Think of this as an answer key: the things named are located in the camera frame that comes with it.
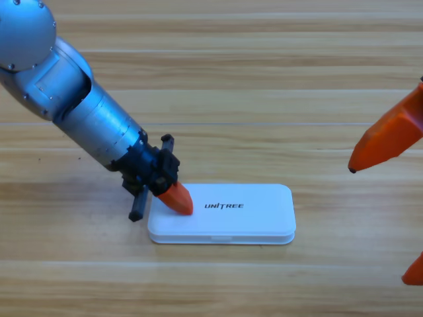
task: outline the black mount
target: black mount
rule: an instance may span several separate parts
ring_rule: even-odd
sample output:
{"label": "black mount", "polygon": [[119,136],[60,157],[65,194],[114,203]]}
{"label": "black mount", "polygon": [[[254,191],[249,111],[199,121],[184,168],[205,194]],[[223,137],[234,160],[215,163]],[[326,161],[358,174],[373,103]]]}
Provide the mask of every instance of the black mount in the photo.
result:
{"label": "black mount", "polygon": [[136,176],[135,180],[133,177],[127,177],[125,174],[122,176],[124,179],[122,187],[134,196],[134,203],[128,217],[134,223],[142,220],[144,217],[145,206],[150,190],[155,195],[162,194],[178,180],[177,172],[179,161],[173,155],[174,137],[170,134],[166,134],[162,136],[161,141],[162,147],[159,151],[157,148],[151,148],[148,144],[144,145],[144,141],[140,139],[140,143],[143,146],[141,147],[139,157],[141,158],[142,152],[148,151],[149,149],[152,149],[151,152],[155,154],[155,160],[151,160],[150,162],[153,171],[149,173],[150,177],[148,177],[148,180],[143,180],[139,176]]}

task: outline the case lid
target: case lid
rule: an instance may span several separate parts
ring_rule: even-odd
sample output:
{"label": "case lid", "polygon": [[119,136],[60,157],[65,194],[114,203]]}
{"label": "case lid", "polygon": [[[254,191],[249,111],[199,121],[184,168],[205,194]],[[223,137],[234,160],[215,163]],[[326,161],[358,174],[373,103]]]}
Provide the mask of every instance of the case lid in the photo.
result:
{"label": "case lid", "polygon": [[296,223],[291,190],[281,184],[184,184],[194,213],[180,215],[153,197],[148,218],[157,243],[287,244]]}

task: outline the orange robotic finger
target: orange robotic finger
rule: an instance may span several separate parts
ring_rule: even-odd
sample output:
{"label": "orange robotic finger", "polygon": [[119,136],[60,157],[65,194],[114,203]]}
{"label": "orange robotic finger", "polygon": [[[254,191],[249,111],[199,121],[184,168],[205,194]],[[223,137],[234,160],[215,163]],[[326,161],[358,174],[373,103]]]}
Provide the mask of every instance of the orange robotic finger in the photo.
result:
{"label": "orange robotic finger", "polygon": [[405,272],[402,280],[405,285],[423,286],[423,253]]}
{"label": "orange robotic finger", "polygon": [[373,124],[355,146],[348,168],[355,173],[399,156],[423,137],[423,83]]}
{"label": "orange robotic finger", "polygon": [[189,191],[180,183],[173,184],[167,192],[158,195],[167,207],[181,215],[192,215],[194,206]]}

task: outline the white box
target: white box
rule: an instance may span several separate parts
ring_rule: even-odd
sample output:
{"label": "white box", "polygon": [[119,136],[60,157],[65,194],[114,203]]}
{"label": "white box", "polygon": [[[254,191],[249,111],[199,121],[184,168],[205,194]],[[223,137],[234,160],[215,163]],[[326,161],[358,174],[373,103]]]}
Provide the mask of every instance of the white box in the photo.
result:
{"label": "white box", "polygon": [[296,222],[291,190],[281,184],[183,184],[194,203],[179,215],[153,197],[150,239],[163,244],[288,244]]}

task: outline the robotic arm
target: robotic arm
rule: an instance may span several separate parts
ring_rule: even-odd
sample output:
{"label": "robotic arm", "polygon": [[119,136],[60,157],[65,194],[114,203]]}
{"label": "robotic arm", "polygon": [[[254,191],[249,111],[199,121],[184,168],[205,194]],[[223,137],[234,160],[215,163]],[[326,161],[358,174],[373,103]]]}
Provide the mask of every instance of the robotic arm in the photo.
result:
{"label": "robotic arm", "polygon": [[39,0],[0,0],[0,83],[17,102],[51,121],[111,172],[134,196],[132,221],[143,218],[150,191],[168,207],[191,215],[189,192],[178,181],[174,139],[161,149],[95,81],[84,57],[56,34],[49,8]]}

